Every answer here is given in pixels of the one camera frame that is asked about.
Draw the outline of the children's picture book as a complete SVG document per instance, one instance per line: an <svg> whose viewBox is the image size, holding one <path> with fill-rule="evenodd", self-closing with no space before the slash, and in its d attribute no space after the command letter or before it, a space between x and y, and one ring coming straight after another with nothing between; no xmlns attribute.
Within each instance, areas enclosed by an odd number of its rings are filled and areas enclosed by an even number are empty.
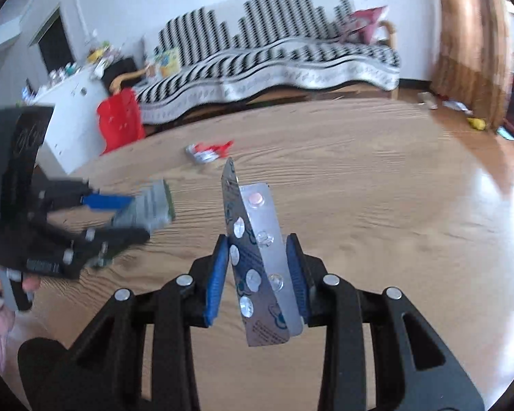
<svg viewBox="0 0 514 411"><path fill-rule="evenodd" d="M181 71L180 49L178 47L164 51L155 50L155 68L160 77L168 78Z"/></svg>

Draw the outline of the yellow toy on floor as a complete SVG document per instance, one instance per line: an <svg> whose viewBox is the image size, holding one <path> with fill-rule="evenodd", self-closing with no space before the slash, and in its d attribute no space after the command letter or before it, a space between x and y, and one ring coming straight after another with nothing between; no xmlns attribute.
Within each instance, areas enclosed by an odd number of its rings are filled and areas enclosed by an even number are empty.
<svg viewBox="0 0 514 411"><path fill-rule="evenodd" d="M484 131L488 128L487 122L480 118L468 117L467 122L476 131Z"/></svg>

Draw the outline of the pink cartoon pillow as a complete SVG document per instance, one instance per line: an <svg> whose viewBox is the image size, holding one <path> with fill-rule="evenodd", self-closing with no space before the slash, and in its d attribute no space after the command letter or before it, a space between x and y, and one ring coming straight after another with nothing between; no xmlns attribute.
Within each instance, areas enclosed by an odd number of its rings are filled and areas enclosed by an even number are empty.
<svg viewBox="0 0 514 411"><path fill-rule="evenodd" d="M363 43L371 45L375 41L375 32L379 24L388 15L389 7L361 9L346 16L342 22L341 43Z"/></svg>

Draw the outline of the white cabinet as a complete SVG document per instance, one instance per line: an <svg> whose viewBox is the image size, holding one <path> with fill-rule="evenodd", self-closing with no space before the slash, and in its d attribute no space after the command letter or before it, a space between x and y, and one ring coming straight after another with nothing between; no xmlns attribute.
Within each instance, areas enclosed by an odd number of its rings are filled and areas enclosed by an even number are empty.
<svg viewBox="0 0 514 411"><path fill-rule="evenodd" d="M98 127L97 108L107 97L103 83L94 79L93 69L87 67L34 98L34 105L53 107L37 155L44 174L65 177L101 155L106 145Z"/></svg>

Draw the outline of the red silver candy wrapper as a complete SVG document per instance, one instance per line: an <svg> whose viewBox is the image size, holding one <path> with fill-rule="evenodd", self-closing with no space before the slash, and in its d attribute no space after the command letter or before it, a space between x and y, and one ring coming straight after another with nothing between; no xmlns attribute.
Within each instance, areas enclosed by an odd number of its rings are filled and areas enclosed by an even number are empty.
<svg viewBox="0 0 514 411"><path fill-rule="evenodd" d="M184 150L195 163L205 164L227 158L233 145L233 141L221 144L196 143L186 146Z"/></svg>

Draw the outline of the slippers on floor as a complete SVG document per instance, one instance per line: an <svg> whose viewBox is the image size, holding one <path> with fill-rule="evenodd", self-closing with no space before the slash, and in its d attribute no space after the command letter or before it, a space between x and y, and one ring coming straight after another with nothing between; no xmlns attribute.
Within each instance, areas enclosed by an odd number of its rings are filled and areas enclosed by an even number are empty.
<svg viewBox="0 0 514 411"><path fill-rule="evenodd" d="M436 98L429 92L420 92L418 94L419 104L427 107L428 110L436 110Z"/></svg>

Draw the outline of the red plastic chair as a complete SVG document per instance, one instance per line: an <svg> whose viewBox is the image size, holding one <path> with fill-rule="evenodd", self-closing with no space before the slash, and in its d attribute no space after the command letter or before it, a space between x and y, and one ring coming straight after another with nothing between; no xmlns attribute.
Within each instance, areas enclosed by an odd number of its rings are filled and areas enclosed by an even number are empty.
<svg viewBox="0 0 514 411"><path fill-rule="evenodd" d="M121 89L97 108L98 127L106 143L104 154L146 137L139 104L131 88Z"/></svg>

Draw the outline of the silver pill blister pack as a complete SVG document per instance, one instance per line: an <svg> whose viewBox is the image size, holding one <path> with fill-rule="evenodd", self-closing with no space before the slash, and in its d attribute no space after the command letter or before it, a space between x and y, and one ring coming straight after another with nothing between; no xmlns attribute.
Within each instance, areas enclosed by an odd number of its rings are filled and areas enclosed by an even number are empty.
<svg viewBox="0 0 514 411"><path fill-rule="evenodd" d="M297 305L272 192L267 183L239 183L234 160L222 173L223 212L238 307L251 347L300 335Z"/></svg>

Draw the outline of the black white striped sofa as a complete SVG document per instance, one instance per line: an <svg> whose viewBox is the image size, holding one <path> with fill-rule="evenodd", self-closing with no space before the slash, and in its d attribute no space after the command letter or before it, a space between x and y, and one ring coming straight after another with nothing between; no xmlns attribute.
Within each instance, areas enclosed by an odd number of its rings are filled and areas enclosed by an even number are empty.
<svg viewBox="0 0 514 411"><path fill-rule="evenodd" d="M353 13L352 0L229 0L172 18L145 39L146 56L172 59L173 69L136 88L143 123L173 122L280 87L396 90L401 58L390 38L342 38Z"/></svg>

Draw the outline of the brown curtain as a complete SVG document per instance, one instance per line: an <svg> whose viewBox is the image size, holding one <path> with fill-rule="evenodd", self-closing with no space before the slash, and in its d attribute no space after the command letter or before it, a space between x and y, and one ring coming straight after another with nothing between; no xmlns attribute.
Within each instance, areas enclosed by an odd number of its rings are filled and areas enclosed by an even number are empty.
<svg viewBox="0 0 514 411"><path fill-rule="evenodd" d="M514 57L505 0L440 0L439 57L431 89L462 102L490 129L503 123Z"/></svg>

